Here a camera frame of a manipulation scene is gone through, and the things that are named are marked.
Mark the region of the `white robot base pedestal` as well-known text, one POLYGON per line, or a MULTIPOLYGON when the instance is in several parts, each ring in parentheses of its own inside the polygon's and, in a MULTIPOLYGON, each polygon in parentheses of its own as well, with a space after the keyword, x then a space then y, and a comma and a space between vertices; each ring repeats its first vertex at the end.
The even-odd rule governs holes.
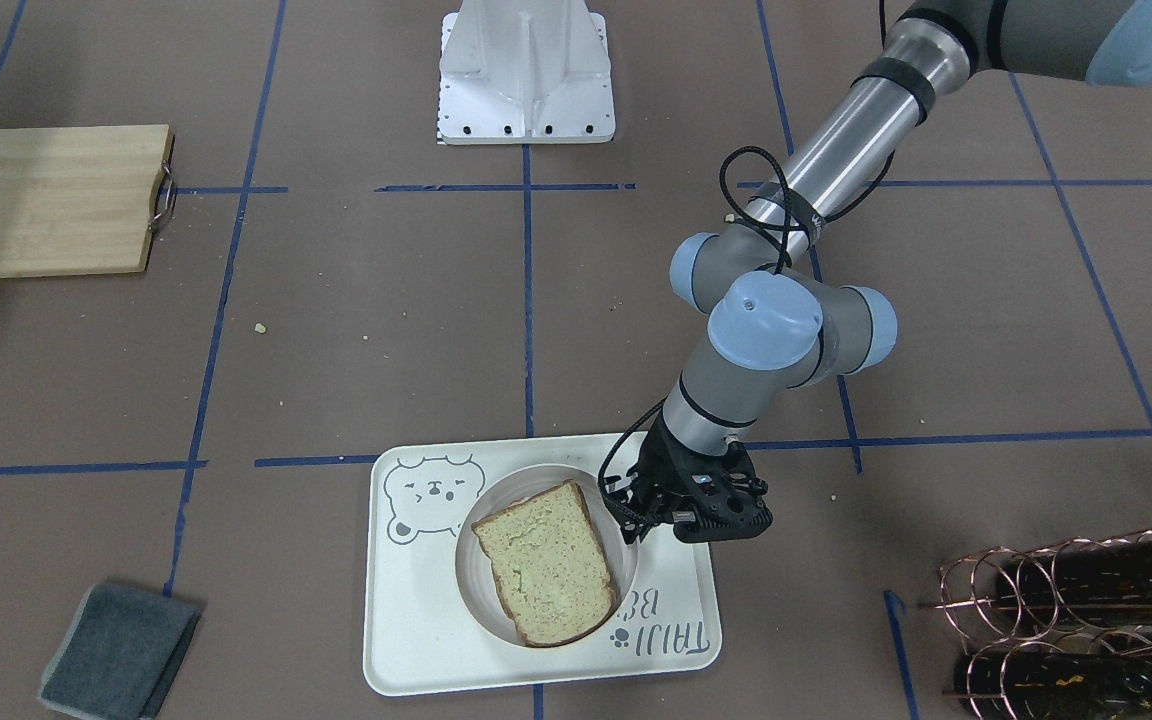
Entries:
POLYGON ((445 145, 616 135, 607 26, 585 1, 463 1, 444 15, 439 71, 445 145))

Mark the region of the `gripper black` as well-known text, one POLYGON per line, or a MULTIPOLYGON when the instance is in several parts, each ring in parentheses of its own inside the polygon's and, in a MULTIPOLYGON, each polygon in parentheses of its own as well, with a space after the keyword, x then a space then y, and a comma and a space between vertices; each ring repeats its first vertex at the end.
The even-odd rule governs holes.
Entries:
POLYGON ((727 520, 723 438, 707 430, 702 447, 682 442, 662 418, 653 420, 626 475, 626 520, 673 521, 677 511, 692 521, 727 520))

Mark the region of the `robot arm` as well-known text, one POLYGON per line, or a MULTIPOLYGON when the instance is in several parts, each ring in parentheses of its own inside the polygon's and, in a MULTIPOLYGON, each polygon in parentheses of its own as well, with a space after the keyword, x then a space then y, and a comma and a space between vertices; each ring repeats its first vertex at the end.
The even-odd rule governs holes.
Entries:
POLYGON ((660 525, 685 543, 771 525, 748 430, 778 391, 858 374, 899 338, 882 293, 823 285, 796 263, 874 190, 934 105, 983 70, 1152 85, 1152 1, 915 1, 884 24, 881 55, 823 127, 749 200, 732 202, 726 232, 695 234, 673 255, 673 291, 707 314, 707 332, 644 415, 635 464, 599 470, 623 541, 660 525))

